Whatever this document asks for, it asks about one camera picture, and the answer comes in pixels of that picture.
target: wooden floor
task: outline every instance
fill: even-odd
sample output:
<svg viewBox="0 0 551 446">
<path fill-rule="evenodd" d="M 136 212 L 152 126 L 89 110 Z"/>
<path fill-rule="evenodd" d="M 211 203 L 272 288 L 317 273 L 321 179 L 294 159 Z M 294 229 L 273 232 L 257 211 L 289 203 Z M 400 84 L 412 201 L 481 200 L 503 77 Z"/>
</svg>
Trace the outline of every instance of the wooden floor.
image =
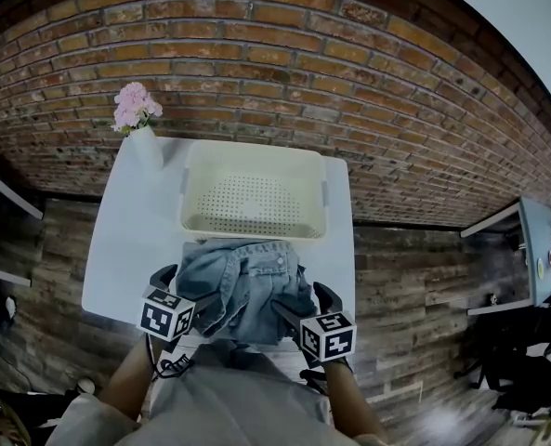
<svg viewBox="0 0 551 446">
<path fill-rule="evenodd" d="M 0 269 L 33 279 L 5 286 L 18 314 L 0 333 L 0 387 L 61 392 L 86 375 L 102 386 L 139 337 L 132 326 L 81 310 L 98 205 L 47 201 L 43 221 L 0 209 Z M 499 235 L 355 229 L 358 382 L 397 444 L 485 444 L 504 422 L 494 394 L 453 380 L 488 293 L 517 298 L 520 254 Z"/>
</svg>

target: flower vase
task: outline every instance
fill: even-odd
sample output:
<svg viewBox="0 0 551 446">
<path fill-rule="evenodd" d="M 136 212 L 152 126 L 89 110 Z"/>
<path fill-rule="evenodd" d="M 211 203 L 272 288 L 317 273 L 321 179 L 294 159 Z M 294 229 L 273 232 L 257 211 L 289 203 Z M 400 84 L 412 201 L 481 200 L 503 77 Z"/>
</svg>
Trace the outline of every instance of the flower vase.
<svg viewBox="0 0 551 446">
<path fill-rule="evenodd" d="M 145 125 L 130 133 L 138 160 L 149 172 L 159 172 L 164 168 L 164 155 L 153 130 Z"/>
</svg>

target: person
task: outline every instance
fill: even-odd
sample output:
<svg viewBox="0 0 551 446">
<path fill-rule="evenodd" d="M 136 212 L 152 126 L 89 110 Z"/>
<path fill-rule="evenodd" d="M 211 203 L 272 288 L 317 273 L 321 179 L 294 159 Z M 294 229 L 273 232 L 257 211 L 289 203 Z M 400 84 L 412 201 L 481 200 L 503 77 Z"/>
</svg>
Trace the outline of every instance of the person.
<svg viewBox="0 0 551 446">
<path fill-rule="evenodd" d="M 44 446 L 71 401 L 95 385 L 83 377 L 74 389 L 59 394 L 15 393 L 0 389 L 0 446 Z"/>
<path fill-rule="evenodd" d="M 162 341 L 151 341 L 152 357 Z M 136 422 L 153 377 L 145 336 L 98 397 L 81 395 L 47 446 L 360 445 L 387 435 L 344 361 L 323 364 L 335 427 L 324 397 L 291 382 L 261 353 L 220 340 L 200 346 L 179 378 L 159 379 L 150 419 Z"/>
</svg>

